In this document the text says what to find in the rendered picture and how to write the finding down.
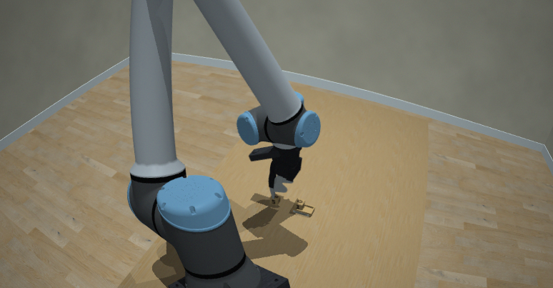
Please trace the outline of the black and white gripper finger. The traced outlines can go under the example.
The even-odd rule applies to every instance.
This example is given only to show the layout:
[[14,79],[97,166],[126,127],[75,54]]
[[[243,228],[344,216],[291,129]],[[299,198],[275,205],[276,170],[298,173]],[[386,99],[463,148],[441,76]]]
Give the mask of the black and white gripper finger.
[[275,192],[287,192],[287,188],[282,184],[282,178],[274,173],[274,167],[269,173],[269,188],[272,199],[275,198]]
[[294,182],[294,181],[293,181],[293,182],[291,182],[291,181],[288,181],[288,180],[286,180],[286,179],[285,179],[285,178],[283,178],[283,177],[281,177],[281,178],[282,178],[282,183],[289,183],[289,184],[292,184],[292,183]]

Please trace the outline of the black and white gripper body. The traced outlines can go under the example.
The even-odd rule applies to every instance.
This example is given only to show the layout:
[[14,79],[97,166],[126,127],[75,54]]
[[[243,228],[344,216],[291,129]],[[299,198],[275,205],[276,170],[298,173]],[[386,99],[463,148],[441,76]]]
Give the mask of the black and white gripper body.
[[[293,182],[293,179],[301,171],[302,157],[299,157],[301,148],[280,149],[274,146],[279,151],[280,157],[272,158],[270,170],[274,167],[274,173],[278,176]],[[287,153],[285,153],[287,152]],[[297,159],[298,157],[298,159]],[[292,168],[293,167],[293,168]]]

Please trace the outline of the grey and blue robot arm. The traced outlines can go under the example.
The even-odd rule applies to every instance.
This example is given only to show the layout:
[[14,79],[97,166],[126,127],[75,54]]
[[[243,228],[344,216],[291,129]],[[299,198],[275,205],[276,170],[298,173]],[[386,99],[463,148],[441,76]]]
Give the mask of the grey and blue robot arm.
[[[261,104],[239,115],[241,139],[280,149],[312,146],[321,129],[319,116],[304,108],[304,97],[292,89],[241,2],[194,2]],[[185,165],[176,157],[172,15],[173,0],[131,0],[135,163],[127,189],[129,207],[142,224],[173,245],[185,268],[186,288],[261,288],[261,272],[245,254],[223,186],[207,176],[186,177]],[[254,149],[250,160],[280,157],[274,146]]]

